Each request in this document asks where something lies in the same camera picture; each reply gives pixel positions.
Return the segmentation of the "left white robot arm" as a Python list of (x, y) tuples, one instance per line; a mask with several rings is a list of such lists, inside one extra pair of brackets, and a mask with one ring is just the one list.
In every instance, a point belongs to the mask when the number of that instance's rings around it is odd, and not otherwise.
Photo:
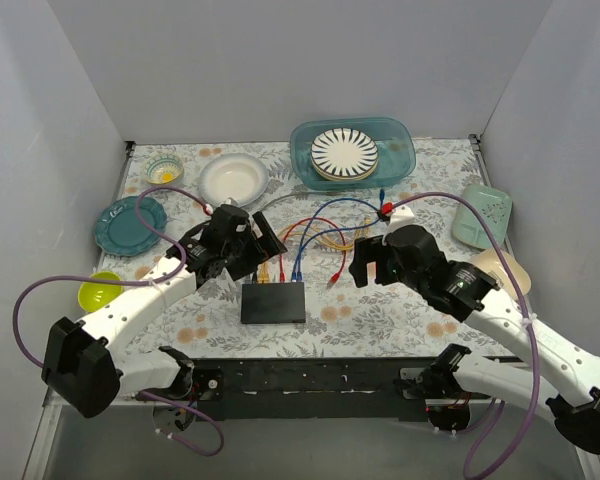
[(143, 390), (182, 400), (193, 388), (194, 362), (163, 346), (125, 356), (127, 345), (173, 304), (222, 273), (238, 280), (286, 250), (260, 212), (222, 205), (186, 232), (145, 275), (99, 310), (50, 329), (43, 381), (83, 417), (102, 413), (122, 394)]

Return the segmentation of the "black network switch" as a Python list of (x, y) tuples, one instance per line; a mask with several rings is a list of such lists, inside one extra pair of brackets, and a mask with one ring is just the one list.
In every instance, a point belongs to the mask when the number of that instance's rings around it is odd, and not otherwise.
[(304, 283), (243, 285), (240, 322), (243, 325), (304, 324), (306, 322)]

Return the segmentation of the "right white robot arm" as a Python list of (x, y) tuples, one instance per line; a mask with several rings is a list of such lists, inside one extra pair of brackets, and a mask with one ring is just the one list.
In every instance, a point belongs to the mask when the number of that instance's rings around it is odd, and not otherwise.
[(524, 319), (513, 298), (494, 278), (467, 262), (449, 260), (423, 227), (407, 225), (386, 236), (356, 241), (349, 271), (357, 287), (402, 283), (434, 310), (478, 330), (530, 368), (488, 360), (451, 344), (403, 387), (412, 395), (455, 397), (480, 393), (518, 407), (536, 406), (575, 446), (600, 455), (600, 357), (568, 341), (539, 320)]

